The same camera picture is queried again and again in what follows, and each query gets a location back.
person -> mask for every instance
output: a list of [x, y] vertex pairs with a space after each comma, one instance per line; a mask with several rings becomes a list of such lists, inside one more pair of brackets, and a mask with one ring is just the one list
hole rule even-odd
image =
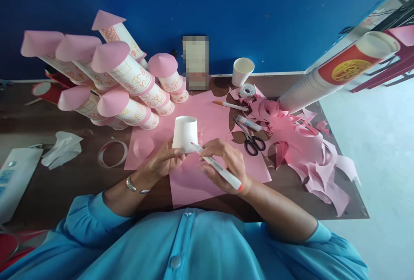
[[152, 213], [134, 225], [145, 193], [187, 157], [171, 144], [130, 175], [128, 185], [123, 180], [97, 196], [76, 197], [45, 242], [0, 279], [367, 279], [368, 267], [347, 240], [247, 175], [241, 152], [220, 139], [204, 144], [200, 156], [222, 157], [242, 191], [207, 163], [200, 168], [255, 208], [263, 223], [186, 208]]

glue stick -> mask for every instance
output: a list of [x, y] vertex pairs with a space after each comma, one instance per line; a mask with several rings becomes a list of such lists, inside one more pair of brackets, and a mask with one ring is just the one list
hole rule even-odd
[[237, 116], [237, 120], [239, 123], [242, 123], [246, 127], [252, 128], [253, 130], [260, 131], [261, 129], [263, 129], [262, 126], [259, 126], [251, 120], [248, 120], [246, 117], [243, 117], [242, 115]]

table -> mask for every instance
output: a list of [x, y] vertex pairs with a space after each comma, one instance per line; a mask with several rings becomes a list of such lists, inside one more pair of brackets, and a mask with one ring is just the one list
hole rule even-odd
[[[268, 99], [274, 99], [284, 93], [301, 75], [285, 76], [252, 76], [248, 83], [256, 84]], [[223, 96], [229, 90], [231, 78], [216, 77], [210, 80], [210, 90], [216, 96]], [[0, 163], [2, 164], [12, 148], [28, 147], [43, 143], [53, 145], [57, 131], [72, 132], [83, 137], [82, 153], [75, 159], [54, 169], [39, 164], [23, 195], [14, 217], [7, 224], [13, 230], [50, 229], [63, 219], [74, 199], [78, 195], [98, 194], [126, 178], [131, 172], [123, 170], [123, 165], [104, 169], [97, 163], [100, 148], [112, 139], [129, 145], [132, 127], [115, 131], [108, 126], [98, 127], [77, 112], [63, 112], [55, 105], [41, 101], [31, 106], [24, 106], [33, 100], [30, 93], [32, 84], [15, 84], [3, 91], [0, 98]], [[195, 95], [200, 91], [191, 91]], [[228, 102], [234, 103], [230, 95]], [[318, 112], [315, 123], [324, 119], [323, 111], [316, 102], [308, 108]], [[231, 110], [229, 121], [237, 114]], [[235, 142], [242, 143], [241, 132], [234, 134]], [[332, 135], [327, 140], [333, 143], [341, 154], [338, 144]], [[119, 154], [113, 148], [108, 152], [109, 160], [116, 161]], [[297, 174], [287, 166], [278, 170], [270, 169], [272, 181], [266, 183], [286, 197], [300, 205], [319, 220], [337, 219], [332, 205], [323, 203], [318, 197], [306, 192]], [[346, 175], [336, 169], [335, 182], [351, 196], [351, 202], [340, 219], [369, 218], [364, 203], [354, 183]], [[206, 210], [218, 210], [231, 213], [245, 222], [261, 221], [257, 212], [239, 197], [221, 195], [206, 199], [191, 207]], [[155, 211], [171, 211], [172, 200], [169, 179], [164, 178], [148, 193], [137, 210], [137, 219]]]

scissors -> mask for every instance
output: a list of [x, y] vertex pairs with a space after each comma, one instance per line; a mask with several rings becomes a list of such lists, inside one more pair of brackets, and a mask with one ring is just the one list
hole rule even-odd
[[264, 144], [264, 141], [261, 138], [258, 138], [256, 136], [251, 136], [244, 129], [244, 127], [241, 126], [241, 124], [238, 122], [238, 120], [235, 117], [233, 117], [233, 119], [236, 122], [236, 124], [242, 129], [243, 133], [246, 136], [245, 147], [249, 155], [257, 156], [259, 154], [259, 151], [264, 151], [266, 149], [266, 144]]

hand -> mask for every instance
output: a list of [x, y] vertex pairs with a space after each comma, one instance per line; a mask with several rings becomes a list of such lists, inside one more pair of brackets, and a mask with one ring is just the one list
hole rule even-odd
[[226, 193], [246, 195], [250, 190], [252, 178], [246, 174], [242, 153], [219, 138], [207, 142], [203, 145], [203, 148], [204, 150], [200, 153], [200, 160], [204, 161], [201, 157], [212, 155], [222, 157], [226, 164], [226, 169], [242, 182], [243, 189], [241, 192], [237, 191], [212, 166], [203, 164], [200, 168], [207, 174], [207, 177]]
[[[202, 143], [201, 132], [198, 133], [198, 143]], [[173, 138], [166, 141], [154, 155], [154, 157], [147, 163], [146, 169], [153, 174], [157, 179], [169, 174], [171, 171], [177, 169], [182, 165], [184, 160], [190, 154], [183, 154], [181, 149], [172, 148]]]

